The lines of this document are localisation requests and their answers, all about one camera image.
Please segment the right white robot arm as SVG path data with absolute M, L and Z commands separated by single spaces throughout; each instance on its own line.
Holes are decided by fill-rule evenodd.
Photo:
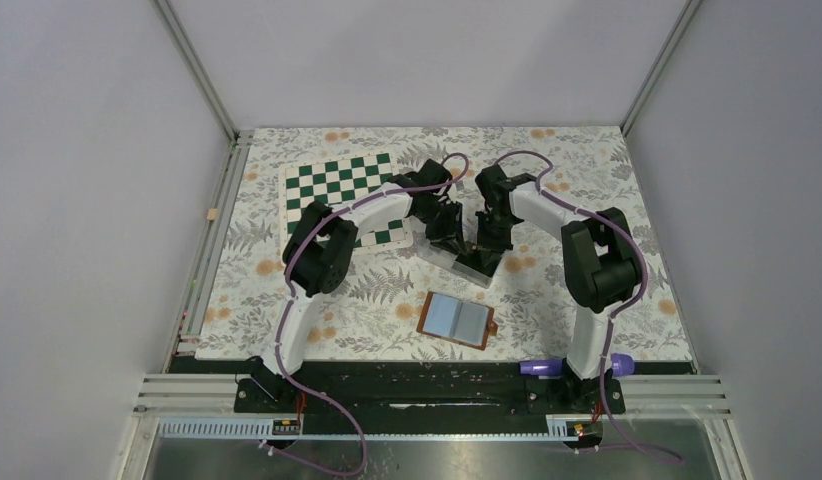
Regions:
M 566 355 L 568 373 L 560 386 L 562 402 L 584 412 L 600 398 L 596 377 L 607 367 L 604 311 L 633 302 L 644 284 L 643 257 L 636 251 L 622 211 L 591 212 L 555 197 L 530 174 L 509 177 L 493 165 L 481 171 L 476 185 L 484 199 L 478 212 L 476 247 L 471 258 L 481 272 L 496 271 L 501 257 L 513 249 L 511 231 L 528 222 L 561 243 L 565 285 L 576 304 L 577 319 Z

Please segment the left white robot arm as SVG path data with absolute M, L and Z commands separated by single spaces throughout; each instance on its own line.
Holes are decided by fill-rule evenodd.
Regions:
M 344 281 L 356 242 L 365 233 L 394 220 L 413 217 L 425 226 L 429 244 L 462 254 L 467 251 L 462 226 L 462 204 L 449 197 L 449 189 L 467 173 L 469 159 L 459 158 L 463 170 L 454 175 L 442 161 L 427 160 L 418 171 L 397 174 L 371 193 L 335 206 L 309 204 L 282 255 L 290 298 L 282 310 L 274 339 L 261 354 L 273 373 L 259 386 L 259 398 L 275 411 L 296 401 L 297 385 L 286 377 L 304 360 L 307 337 L 323 298 Z

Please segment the floral tablecloth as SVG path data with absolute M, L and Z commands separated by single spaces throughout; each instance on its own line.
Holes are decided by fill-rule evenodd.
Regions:
M 541 175 L 565 201 L 590 210 L 622 210 L 647 263 L 644 298 L 617 320 L 613 348 L 638 360 L 688 361 L 692 352 L 675 304 L 661 250 L 647 216 L 625 140 L 616 126 L 266 128 L 256 131 L 222 248 L 195 355 L 241 360 L 275 337 L 289 296 L 281 259 L 280 186 L 286 165 L 318 167 L 331 160 L 385 153 L 398 172 L 428 159 L 444 161 L 461 181 L 451 196 L 464 207 L 465 234 L 476 232 L 481 196 L 475 176 L 498 162 L 508 175 Z M 512 232 L 488 287 L 424 260 L 423 236 L 388 250 L 357 251 L 343 284 L 305 332 L 309 360 L 521 361 L 563 356 L 576 303 L 564 282 L 561 245 L 532 224 Z M 420 334 L 429 293 L 489 306 L 497 333 L 483 350 Z

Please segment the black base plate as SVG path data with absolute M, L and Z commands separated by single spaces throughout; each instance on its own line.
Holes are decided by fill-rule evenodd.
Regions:
M 179 357 L 184 374 L 231 374 L 222 397 L 236 413 L 290 414 L 312 435 L 540 433 L 548 414 L 590 417 L 598 389 L 581 400 L 559 378 L 523 375 L 515 362 L 307 361 L 293 377 L 302 394 L 254 359 Z

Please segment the green white chessboard mat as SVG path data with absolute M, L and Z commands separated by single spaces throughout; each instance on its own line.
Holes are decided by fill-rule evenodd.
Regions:
M 388 152 L 306 159 L 279 167 L 279 222 L 286 245 L 304 209 L 313 201 L 335 206 L 360 200 L 399 172 Z M 405 219 L 383 222 L 356 241 L 357 253 L 376 253 L 413 244 Z

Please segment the brown leather card holder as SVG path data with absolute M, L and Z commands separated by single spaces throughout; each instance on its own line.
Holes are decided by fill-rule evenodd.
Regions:
M 496 336 L 499 330 L 494 313 L 489 306 L 429 292 L 416 332 L 483 351 L 489 338 Z

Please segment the aluminium frame rail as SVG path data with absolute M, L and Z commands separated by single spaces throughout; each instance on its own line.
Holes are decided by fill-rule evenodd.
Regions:
M 237 192 L 243 178 L 248 152 L 255 132 L 237 133 L 229 145 L 229 152 L 211 196 L 210 205 L 203 214 L 197 253 L 190 269 L 187 286 L 180 301 L 178 316 L 167 343 L 163 365 L 147 374 L 145 384 L 170 375 L 172 362 L 180 357 L 192 359 L 200 337 L 206 308 L 210 301 L 214 279 L 230 225 Z M 141 479 L 148 466 L 154 443 L 152 428 L 157 425 L 159 409 L 145 403 L 143 394 L 131 416 L 129 432 L 120 448 L 114 479 Z

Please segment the purple marker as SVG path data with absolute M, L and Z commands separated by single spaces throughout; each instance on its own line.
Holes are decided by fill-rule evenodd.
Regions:
M 564 363 L 564 357 L 521 361 L 519 372 L 522 375 L 555 377 L 562 374 Z M 611 354 L 607 366 L 612 370 L 612 375 L 616 377 L 632 375 L 636 370 L 635 360 L 627 354 Z

